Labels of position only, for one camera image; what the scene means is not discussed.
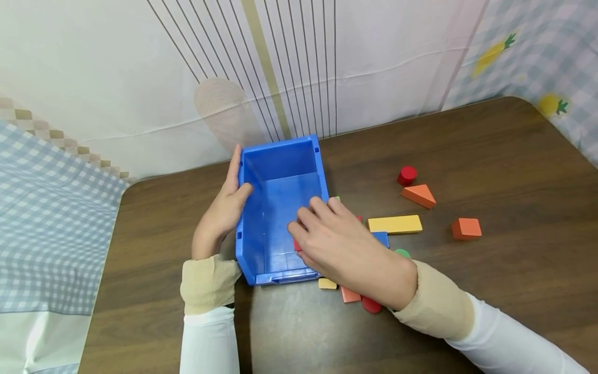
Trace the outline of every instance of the white sleeve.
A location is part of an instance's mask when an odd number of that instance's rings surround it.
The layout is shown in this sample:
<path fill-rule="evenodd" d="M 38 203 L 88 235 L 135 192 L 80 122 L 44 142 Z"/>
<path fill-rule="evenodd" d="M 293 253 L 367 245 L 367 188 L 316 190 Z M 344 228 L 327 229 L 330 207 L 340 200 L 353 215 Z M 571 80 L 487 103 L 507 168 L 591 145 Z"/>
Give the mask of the white sleeve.
<path fill-rule="evenodd" d="M 181 374 L 239 373 L 234 309 L 220 306 L 186 315 L 181 346 Z"/>
<path fill-rule="evenodd" d="M 468 294 L 475 322 L 468 337 L 446 340 L 484 373 L 588 373 L 569 355 L 500 310 Z"/>

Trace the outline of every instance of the pineapple print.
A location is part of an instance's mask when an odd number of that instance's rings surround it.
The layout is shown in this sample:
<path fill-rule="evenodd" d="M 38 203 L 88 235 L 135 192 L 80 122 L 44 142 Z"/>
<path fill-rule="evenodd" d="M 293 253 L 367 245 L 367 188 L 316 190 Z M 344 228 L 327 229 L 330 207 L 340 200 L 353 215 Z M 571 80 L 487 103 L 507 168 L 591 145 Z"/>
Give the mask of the pineapple print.
<path fill-rule="evenodd" d="M 558 97 L 553 93 L 547 93 L 540 98 L 538 101 L 538 110 L 546 118 L 550 118 L 554 115 L 561 115 L 567 113 L 567 106 L 569 105 L 564 99 Z"/>
<path fill-rule="evenodd" d="M 484 52 L 478 59 L 478 62 L 475 64 L 474 71 L 471 73 L 471 78 L 475 78 L 480 75 L 488 66 L 492 65 L 492 63 L 496 61 L 498 56 L 501 55 L 502 51 L 508 49 L 513 43 L 515 43 L 516 34 L 517 33 L 514 32 L 513 34 L 509 35 L 507 39 L 493 45 L 490 49 Z"/>

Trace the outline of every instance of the orange triangular prism block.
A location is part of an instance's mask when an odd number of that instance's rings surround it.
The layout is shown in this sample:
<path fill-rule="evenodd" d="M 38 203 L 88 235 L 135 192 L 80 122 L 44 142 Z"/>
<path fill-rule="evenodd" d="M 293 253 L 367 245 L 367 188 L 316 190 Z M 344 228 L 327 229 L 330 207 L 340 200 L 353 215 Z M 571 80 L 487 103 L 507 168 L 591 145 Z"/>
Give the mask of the orange triangular prism block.
<path fill-rule="evenodd" d="M 417 186 L 405 187 L 401 191 L 401 196 L 425 206 L 427 209 L 432 209 L 436 205 L 436 200 L 432 196 L 430 189 L 426 184 L 419 184 Z"/>

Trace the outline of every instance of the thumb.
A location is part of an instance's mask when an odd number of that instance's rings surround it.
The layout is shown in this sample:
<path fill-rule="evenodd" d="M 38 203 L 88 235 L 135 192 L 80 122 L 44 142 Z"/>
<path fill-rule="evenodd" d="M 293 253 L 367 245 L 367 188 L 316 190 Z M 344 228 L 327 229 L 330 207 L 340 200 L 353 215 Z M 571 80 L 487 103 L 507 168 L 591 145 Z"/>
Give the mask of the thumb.
<path fill-rule="evenodd" d="M 254 188 L 249 183 L 243 183 L 241 187 L 233 194 L 235 201 L 239 204 L 239 206 L 245 205 L 247 198 L 251 193 L 254 191 Z"/>

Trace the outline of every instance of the hand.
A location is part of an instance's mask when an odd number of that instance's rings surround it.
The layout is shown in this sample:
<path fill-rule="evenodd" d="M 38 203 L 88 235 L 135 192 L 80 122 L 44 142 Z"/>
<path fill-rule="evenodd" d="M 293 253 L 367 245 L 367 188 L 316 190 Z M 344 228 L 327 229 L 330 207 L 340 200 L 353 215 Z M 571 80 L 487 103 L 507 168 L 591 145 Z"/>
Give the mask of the hand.
<path fill-rule="evenodd" d="M 228 166 L 226 180 L 193 234 L 193 260 L 207 259 L 219 253 L 222 241 L 239 222 L 245 202 L 254 190 L 249 183 L 239 188 L 237 175 L 240 160 L 241 146 L 237 144 Z"/>
<path fill-rule="evenodd" d="M 336 198 L 310 200 L 287 229 L 298 256 L 326 278 L 389 306 L 405 308 L 417 289 L 415 264 L 384 247 Z"/>

